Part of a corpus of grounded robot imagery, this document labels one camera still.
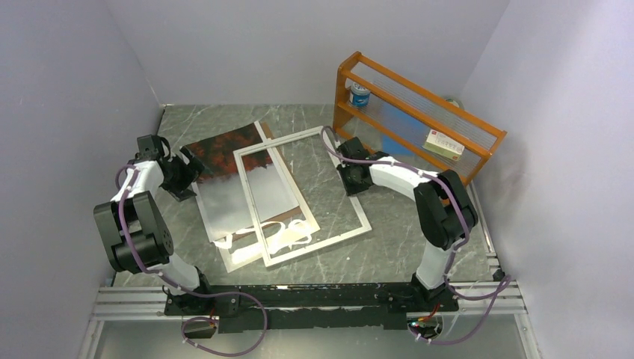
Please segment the red autumn photo print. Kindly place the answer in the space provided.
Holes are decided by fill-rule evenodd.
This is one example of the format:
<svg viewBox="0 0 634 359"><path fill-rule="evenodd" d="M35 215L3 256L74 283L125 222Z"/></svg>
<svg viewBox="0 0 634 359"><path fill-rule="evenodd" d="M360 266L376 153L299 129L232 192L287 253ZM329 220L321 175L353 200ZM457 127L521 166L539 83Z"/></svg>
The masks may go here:
<svg viewBox="0 0 634 359"><path fill-rule="evenodd" d="M218 241L241 226L252 224L234 152L261 144L264 138L262 126L255 122L183 145L205 165L192 188L209 241ZM249 165L265 166L271 162L264 155L252 154L255 158L247 162Z"/></svg>

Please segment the white picture frame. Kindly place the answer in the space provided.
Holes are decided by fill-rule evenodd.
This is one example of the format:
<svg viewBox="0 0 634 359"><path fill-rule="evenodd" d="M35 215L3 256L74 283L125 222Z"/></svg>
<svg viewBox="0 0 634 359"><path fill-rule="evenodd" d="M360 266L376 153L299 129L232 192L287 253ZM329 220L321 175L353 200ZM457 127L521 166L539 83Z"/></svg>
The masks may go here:
<svg viewBox="0 0 634 359"><path fill-rule="evenodd" d="M328 151L318 148L326 137L321 130L322 128L317 126L280 138L266 138L261 144L234 152L253 226L258 225L259 216L253 210L253 196L250 186L246 183L242 157L271 147L278 148L282 153L301 194L320 226L320 230L313 234L313 240L308 245L293 249L278 259L263 257L264 265L269 268L334 247L372 229L360 201L345 194L336 172L340 161Z"/></svg>

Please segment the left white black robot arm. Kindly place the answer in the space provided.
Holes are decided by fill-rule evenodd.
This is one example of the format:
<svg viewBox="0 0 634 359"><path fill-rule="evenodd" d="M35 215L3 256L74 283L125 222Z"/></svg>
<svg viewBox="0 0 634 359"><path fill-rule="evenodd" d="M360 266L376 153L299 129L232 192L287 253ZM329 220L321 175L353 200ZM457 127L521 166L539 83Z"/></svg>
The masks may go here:
<svg viewBox="0 0 634 359"><path fill-rule="evenodd" d="M126 178L117 182L117 193L93 210L108 261L116 272L159 278L170 293L185 295L193 313L207 313L214 304L209 283L201 270L175 252L154 198L160 189L178 201L194 197L190 186L204 166L190 155L172 153L168 140L159 135L141 136L137 145L134 158L118 171Z"/></svg>

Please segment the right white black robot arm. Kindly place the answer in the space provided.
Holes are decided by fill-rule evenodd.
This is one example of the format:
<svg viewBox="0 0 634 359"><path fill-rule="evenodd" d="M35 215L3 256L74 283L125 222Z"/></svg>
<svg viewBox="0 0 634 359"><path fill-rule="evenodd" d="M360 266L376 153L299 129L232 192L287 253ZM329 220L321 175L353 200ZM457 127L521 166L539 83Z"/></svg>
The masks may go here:
<svg viewBox="0 0 634 359"><path fill-rule="evenodd" d="M352 138L334 154L342 160L337 170L347 195L359 194L373 185L391 189L416 204L421 231L427 243L422 262L413 275L411 301L430 310L446 290L446 280L458 245L478 223L478 214L455 171L424 171L378 151L371 154Z"/></svg>

